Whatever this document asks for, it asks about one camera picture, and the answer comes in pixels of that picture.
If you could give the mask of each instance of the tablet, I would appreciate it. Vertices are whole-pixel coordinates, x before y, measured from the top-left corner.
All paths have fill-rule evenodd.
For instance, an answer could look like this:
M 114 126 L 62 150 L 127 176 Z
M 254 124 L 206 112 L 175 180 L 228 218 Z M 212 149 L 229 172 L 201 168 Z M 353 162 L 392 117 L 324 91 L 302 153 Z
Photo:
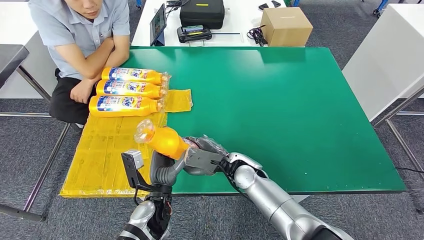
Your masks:
M 165 4 L 162 4 L 150 22 L 150 46 L 157 45 L 158 38 L 164 32 L 166 26 Z

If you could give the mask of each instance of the white table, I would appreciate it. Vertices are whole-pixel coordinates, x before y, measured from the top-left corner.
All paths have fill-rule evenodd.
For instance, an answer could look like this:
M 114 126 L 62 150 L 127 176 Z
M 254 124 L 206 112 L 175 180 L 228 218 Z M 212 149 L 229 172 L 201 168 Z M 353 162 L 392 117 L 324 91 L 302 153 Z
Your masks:
M 57 80 L 56 64 L 43 45 L 27 2 L 0 1 L 0 44 L 23 45 L 29 56 L 22 66 L 52 94 Z M 18 74 L 13 73 L 0 89 L 0 99 L 39 99 L 41 96 Z
M 253 28 L 259 27 L 262 19 L 262 11 L 259 5 L 267 0 L 223 0 L 225 7 L 225 18 L 221 29 L 211 30 L 212 33 L 232 33 L 212 35 L 211 40 L 205 41 L 205 46 L 259 46 L 255 41 L 249 39 L 246 33 Z M 284 1 L 278 1 L 281 7 L 285 7 Z M 133 46 L 150 46 L 150 22 L 156 11 L 162 4 L 166 5 L 166 0 L 147 0 L 137 30 L 132 40 Z M 167 20 L 166 28 L 163 31 L 165 46 L 189 46 L 189 43 L 180 43 L 177 36 L 177 28 L 181 27 L 180 10 L 172 11 Z M 202 46 L 202 41 L 194 41 L 192 46 Z
M 424 86 L 424 4 L 389 4 L 343 69 L 370 121 Z

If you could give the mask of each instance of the black case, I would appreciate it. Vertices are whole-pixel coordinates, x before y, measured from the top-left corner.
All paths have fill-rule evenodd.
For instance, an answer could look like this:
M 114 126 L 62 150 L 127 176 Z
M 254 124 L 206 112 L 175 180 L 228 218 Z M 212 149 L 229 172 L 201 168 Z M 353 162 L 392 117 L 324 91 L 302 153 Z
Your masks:
M 225 15 L 223 0 L 187 1 L 179 12 L 181 26 L 203 25 L 208 29 L 220 29 L 223 27 Z

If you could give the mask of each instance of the bottle cap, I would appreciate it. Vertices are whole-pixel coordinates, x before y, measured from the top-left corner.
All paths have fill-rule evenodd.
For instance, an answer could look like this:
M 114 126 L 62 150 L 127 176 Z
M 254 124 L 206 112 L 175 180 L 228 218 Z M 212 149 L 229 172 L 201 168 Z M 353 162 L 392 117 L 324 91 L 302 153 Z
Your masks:
M 167 72 L 163 72 L 162 73 L 162 76 L 161 76 L 161 83 L 162 83 L 162 85 L 163 84 L 168 84 L 169 85 L 170 79 L 171 79 L 171 75 L 169 73 L 167 73 Z
M 161 98 L 156 101 L 156 110 L 160 113 L 165 112 L 165 98 Z
M 150 119 L 142 120 L 135 130 L 134 140 L 136 143 L 148 143 L 155 134 L 155 125 Z
M 159 97 L 160 98 L 163 98 L 164 96 L 166 96 L 168 94 L 169 86 L 170 86 L 169 81 L 162 82 L 162 85 L 160 86 L 160 90 L 159 90 Z

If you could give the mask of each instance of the plastic packaging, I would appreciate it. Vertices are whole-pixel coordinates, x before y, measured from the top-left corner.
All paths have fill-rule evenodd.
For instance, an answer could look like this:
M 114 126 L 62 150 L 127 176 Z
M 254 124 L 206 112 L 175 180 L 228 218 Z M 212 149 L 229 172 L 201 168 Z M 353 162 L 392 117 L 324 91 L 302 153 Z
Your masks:
M 157 127 L 150 119 L 141 121 L 134 134 L 135 142 L 147 144 L 156 152 L 179 160 L 181 155 L 189 148 L 198 146 L 188 139 L 182 138 L 170 127 Z
M 95 88 L 99 95 L 141 96 L 151 99 L 163 98 L 168 93 L 168 83 L 161 86 L 141 81 L 101 80 Z
M 153 100 L 142 96 L 96 95 L 89 103 L 90 114 L 96 117 L 144 117 L 164 112 L 163 98 Z
M 152 69 L 106 67 L 101 72 L 102 80 L 140 81 L 155 85 L 163 85 L 170 81 L 167 72 L 160 73 Z

